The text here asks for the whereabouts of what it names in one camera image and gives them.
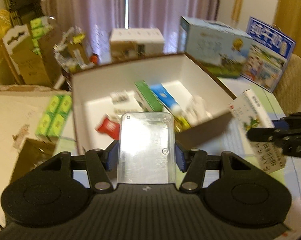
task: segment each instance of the metal pin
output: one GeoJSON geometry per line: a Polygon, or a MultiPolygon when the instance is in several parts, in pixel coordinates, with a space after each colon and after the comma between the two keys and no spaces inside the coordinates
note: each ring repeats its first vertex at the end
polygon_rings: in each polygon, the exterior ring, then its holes
{"type": "Polygon", "coordinates": [[[193,181],[184,182],[181,186],[185,190],[195,190],[198,187],[197,183],[193,181]]]}
{"type": "Polygon", "coordinates": [[[98,190],[107,190],[110,188],[110,184],[108,182],[102,181],[95,184],[95,188],[98,190]]]}

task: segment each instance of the transparent plastic box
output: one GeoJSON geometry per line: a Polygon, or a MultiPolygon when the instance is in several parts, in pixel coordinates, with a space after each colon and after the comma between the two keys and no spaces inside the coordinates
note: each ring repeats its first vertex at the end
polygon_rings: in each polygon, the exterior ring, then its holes
{"type": "Polygon", "coordinates": [[[122,116],[118,183],[175,183],[174,119],[170,113],[122,116]]]}

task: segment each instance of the stacked green boxes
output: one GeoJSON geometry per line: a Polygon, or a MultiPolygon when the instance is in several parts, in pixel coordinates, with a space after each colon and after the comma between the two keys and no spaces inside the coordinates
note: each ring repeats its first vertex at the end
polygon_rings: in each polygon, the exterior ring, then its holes
{"type": "Polygon", "coordinates": [[[32,37],[33,37],[33,45],[36,54],[41,56],[41,51],[39,49],[38,39],[40,39],[43,35],[48,33],[53,27],[48,23],[48,17],[43,16],[30,21],[31,29],[32,29],[32,37]]]}
{"type": "Polygon", "coordinates": [[[35,132],[36,136],[55,142],[63,132],[64,125],[72,109],[70,95],[54,95],[44,112],[35,132]]]}

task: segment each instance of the beige chair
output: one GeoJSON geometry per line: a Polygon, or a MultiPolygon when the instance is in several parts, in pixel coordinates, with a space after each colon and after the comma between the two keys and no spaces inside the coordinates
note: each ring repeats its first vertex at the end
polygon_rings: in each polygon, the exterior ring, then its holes
{"type": "Polygon", "coordinates": [[[301,58],[293,54],[274,95],[286,115],[301,111],[301,58]]]}

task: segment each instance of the open cardboard box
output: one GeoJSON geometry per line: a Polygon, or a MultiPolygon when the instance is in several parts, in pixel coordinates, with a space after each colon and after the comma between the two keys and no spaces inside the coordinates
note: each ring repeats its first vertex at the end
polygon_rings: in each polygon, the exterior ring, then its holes
{"type": "Polygon", "coordinates": [[[15,164],[10,183],[41,165],[53,156],[54,143],[45,143],[34,139],[26,139],[15,164]]]}
{"type": "Polygon", "coordinates": [[[228,105],[236,96],[189,54],[171,54],[96,66],[72,75],[73,111],[78,153],[113,141],[95,131],[106,113],[113,111],[110,93],[126,90],[131,98],[134,82],[162,83],[184,110],[192,95],[201,96],[213,119],[175,134],[185,149],[196,147],[226,129],[232,115],[228,105]]]}
{"type": "Polygon", "coordinates": [[[61,68],[55,60],[53,46],[60,41],[62,31],[54,22],[50,23],[54,29],[38,39],[42,56],[32,51],[32,36],[26,25],[15,26],[3,37],[5,59],[18,84],[52,88],[60,77],[61,68]]]}

